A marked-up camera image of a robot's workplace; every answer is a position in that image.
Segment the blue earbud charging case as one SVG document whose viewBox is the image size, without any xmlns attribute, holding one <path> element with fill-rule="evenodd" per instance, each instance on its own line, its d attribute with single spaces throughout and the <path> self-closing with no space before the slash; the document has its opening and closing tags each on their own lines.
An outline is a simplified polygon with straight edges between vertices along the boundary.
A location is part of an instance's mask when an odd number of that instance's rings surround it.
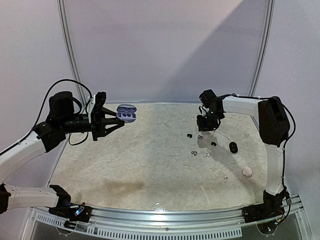
<svg viewBox="0 0 320 240">
<path fill-rule="evenodd" d="M 137 108 L 131 104 L 120 104 L 117 107 L 116 116 L 125 123 L 133 123 L 137 119 Z"/>
</svg>

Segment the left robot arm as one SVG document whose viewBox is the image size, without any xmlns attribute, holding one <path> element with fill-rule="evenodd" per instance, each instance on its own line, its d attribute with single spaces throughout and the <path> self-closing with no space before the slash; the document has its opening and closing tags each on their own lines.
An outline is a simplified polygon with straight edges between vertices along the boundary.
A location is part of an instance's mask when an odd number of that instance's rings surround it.
<svg viewBox="0 0 320 240">
<path fill-rule="evenodd" d="M 81 103 L 70 91 L 49 98 L 49 114 L 36 124 L 24 139 L 18 140 L 0 154 L 0 212 L 15 208 L 55 208 L 63 217 L 74 213 L 70 195 L 58 185 L 49 187 L 17 187 L 5 180 L 17 169 L 58 147 L 67 134 L 91 133 L 94 141 L 123 127 L 125 122 L 116 112 L 104 107 L 107 94 L 98 92 L 88 101 L 87 113 L 75 112 Z"/>
</svg>

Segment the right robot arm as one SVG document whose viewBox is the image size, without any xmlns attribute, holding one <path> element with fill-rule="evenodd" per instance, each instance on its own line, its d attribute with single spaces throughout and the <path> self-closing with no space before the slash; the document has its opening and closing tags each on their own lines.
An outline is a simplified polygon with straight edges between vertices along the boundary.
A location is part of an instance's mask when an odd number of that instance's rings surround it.
<svg viewBox="0 0 320 240">
<path fill-rule="evenodd" d="M 290 131 L 289 111 L 280 98 L 249 97 L 237 94 L 217 96 L 211 89 L 199 95 L 201 105 L 196 123 L 200 132 L 215 131 L 226 113 L 236 113 L 258 119 L 258 131 L 267 153 L 267 182 L 263 202 L 242 209 L 246 222 L 254 222 L 284 214 L 283 199 L 290 198 L 285 186 L 285 152 Z"/>
</svg>

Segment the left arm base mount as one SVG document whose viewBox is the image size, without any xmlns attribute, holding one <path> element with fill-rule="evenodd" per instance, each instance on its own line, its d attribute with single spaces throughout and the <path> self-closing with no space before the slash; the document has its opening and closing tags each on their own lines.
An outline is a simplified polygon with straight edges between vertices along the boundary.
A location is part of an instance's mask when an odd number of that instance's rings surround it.
<svg viewBox="0 0 320 240">
<path fill-rule="evenodd" d="M 91 218 L 93 208 L 84 202 L 75 204 L 68 200 L 60 202 L 56 207 L 50 207 L 48 212 L 52 215 L 68 219 L 70 222 L 88 223 Z"/>
</svg>

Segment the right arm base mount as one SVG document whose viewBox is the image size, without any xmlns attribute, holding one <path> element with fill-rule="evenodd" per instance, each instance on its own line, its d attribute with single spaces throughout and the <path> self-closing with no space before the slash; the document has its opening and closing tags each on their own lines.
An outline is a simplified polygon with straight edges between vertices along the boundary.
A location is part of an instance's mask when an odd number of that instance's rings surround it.
<svg viewBox="0 0 320 240">
<path fill-rule="evenodd" d="M 285 208 L 281 203 L 275 207 L 265 206 L 261 203 L 243 207 L 241 209 L 241 215 L 245 223 L 258 222 L 280 216 L 280 218 L 275 221 L 275 225 L 279 225 L 288 217 L 290 211 L 290 204 L 288 205 L 287 211 L 285 211 Z"/>
</svg>

